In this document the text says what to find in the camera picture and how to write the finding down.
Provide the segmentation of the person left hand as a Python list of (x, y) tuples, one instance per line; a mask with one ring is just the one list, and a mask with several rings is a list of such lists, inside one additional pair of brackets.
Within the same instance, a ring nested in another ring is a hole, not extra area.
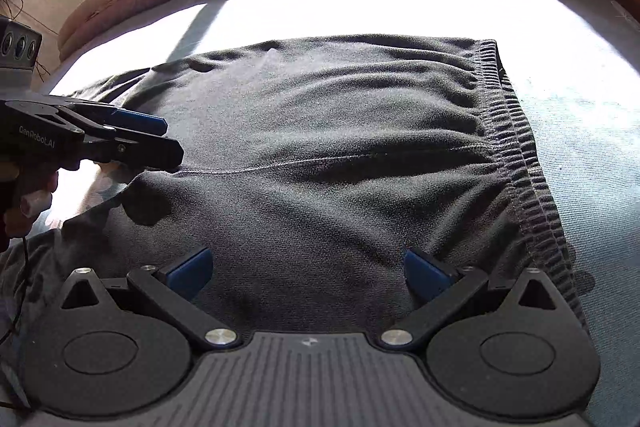
[(12, 162), (1, 161), (2, 230), (9, 239), (28, 234), (44, 210), (51, 206), (52, 194), (58, 188), (58, 172), (50, 166), (21, 170)]

